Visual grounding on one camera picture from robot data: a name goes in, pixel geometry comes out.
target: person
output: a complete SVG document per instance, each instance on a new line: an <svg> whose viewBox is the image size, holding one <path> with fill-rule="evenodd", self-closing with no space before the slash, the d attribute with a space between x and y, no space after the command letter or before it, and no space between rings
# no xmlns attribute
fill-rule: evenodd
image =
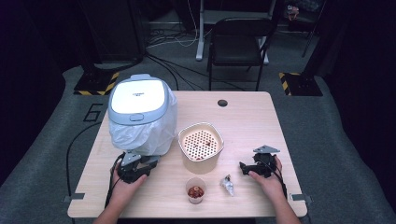
<svg viewBox="0 0 396 224"><path fill-rule="evenodd" d="M276 173L281 176L282 171L282 163L279 158L275 156L276 159ZM134 194L137 189L146 181L148 178L146 175L140 176L134 183L128 184L120 180L119 175L117 174L117 164L116 169L114 169L113 173L113 194L111 195L108 206L105 210L99 215L99 217L93 222L94 224L110 224L117 223L117 220L124 210L124 208L128 205L128 203L132 200ZM267 178L264 178L257 173L250 171L248 173L251 178L253 178L257 183L262 187L262 191L267 195L268 199L271 201L273 207L276 212L276 223L283 224L295 224L301 223L300 219L297 218L294 211L290 207L288 200L286 199L282 185L276 175L271 175Z"/></svg>
<svg viewBox="0 0 396 224"><path fill-rule="evenodd" d="M276 160L276 173L281 176L282 171L282 163L279 158L275 155ZM283 224L294 224L301 223L300 219L297 218L293 209L291 209L288 200L283 193L282 185L276 175L271 175L267 178L264 178L261 175L258 175L254 171L249 171L248 173L251 178L253 178L257 183L262 187L262 191L264 191L265 195L267 195L268 199L271 201L275 209L276 214L276 223Z"/></svg>

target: table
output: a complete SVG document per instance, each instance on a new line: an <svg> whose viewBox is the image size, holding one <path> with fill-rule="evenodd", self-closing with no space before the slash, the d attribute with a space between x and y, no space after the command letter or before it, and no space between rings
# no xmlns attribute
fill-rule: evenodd
<svg viewBox="0 0 396 224"><path fill-rule="evenodd" d="M210 218L210 217L274 217L275 211L259 185L248 175L242 175L239 162L254 164L254 148L267 145L280 150L277 156L283 164L284 182L288 193L301 194L290 154L267 92L263 91L174 91L177 97L177 133L198 122L209 122L224 140L216 168L205 175L195 175L184 168L182 152L175 137L169 151L151 170L144 185L121 214L122 217L150 218ZM224 107L218 100L225 100ZM91 154L79 180L76 193L84 193L82 200L73 200L68 209L70 217L98 217L103 211L109 169L121 154L114 148L105 116ZM219 182L231 175L234 196L230 196ZM191 204L185 193L186 181L194 176L206 182L205 198ZM289 203L302 217L307 209L304 201Z"/></svg>
<svg viewBox="0 0 396 224"><path fill-rule="evenodd" d="M198 39L198 48L195 56L196 61L201 61L204 57L204 24L216 24L216 22L231 17L250 17L250 18L271 18L276 0L271 0L270 10L268 12L243 12L243 11L220 11L220 10L205 10L204 1L201 0L200 5L200 13L199 13L199 39ZM265 37L260 41L260 45L265 42ZM268 55L265 53L264 55L264 64L268 64Z"/></svg>

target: cup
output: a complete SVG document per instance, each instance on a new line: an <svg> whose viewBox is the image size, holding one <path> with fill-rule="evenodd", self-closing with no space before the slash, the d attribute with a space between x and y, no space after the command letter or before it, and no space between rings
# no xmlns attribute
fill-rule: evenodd
<svg viewBox="0 0 396 224"><path fill-rule="evenodd" d="M191 203L200 203L206 194L205 181L199 177L189 179L186 183L186 193Z"/></svg>

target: small plastic packet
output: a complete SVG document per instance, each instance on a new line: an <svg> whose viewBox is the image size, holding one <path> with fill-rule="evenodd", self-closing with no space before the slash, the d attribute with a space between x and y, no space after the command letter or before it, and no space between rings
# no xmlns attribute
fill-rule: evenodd
<svg viewBox="0 0 396 224"><path fill-rule="evenodd" d="M231 196L233 196L233 183L231 182L231 176L227 175L226 177L222 178L220 184L227 189Z"/></svg>

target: gray carpet floor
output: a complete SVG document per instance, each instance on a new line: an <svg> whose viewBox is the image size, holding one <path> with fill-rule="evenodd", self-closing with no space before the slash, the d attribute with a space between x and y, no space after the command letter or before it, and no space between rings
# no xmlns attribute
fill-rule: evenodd
<svg viewBox="0 0 396 224"><path fill-rule="evenodd" d="M268 91L273 98L302 191L313 199L308 205L307 216L301 221L316 224L396 223L396 216L374 173L362 162L344 133L337 107L322 77L316 77L322 97L287 96L282 89L278 74L302 72L315 46L316 38L307 56L302 58L306 43L304 37L305 34L276 33L268 51L270 63L263 69L260 85L260 91ZM148 48L148 52L206 75L207 45L201 62L195 61L197 43L185 46L177 42L162 44ZM104 66L119 65L110 63ZM148 58L121 71L117 81L133 74L148 73L163 79L173 91L177 85L181 91L207 90L207 77L178 66L175 68L194 85L189 85L179 76L176 84L166 69ZM256 69L251 69L249 73L256 72ZM61 102L0 188L0 223L71 223L67 215L69 203L63 202L67 195L66 152L73 143L69 173L74 191L99 129L99 125L93 124L104 117L108 101L108 96L73 94L82 73L80 67L64 72L66 88ZM220 83L219 87L229 86ZM98 117L88 121L86 115L90 109L97 111ZM73 142L90 125L93 126ZM76 220L76 223L91 222L91 218ZM256 223L276 221L273 217L257 217Z"/></svg>

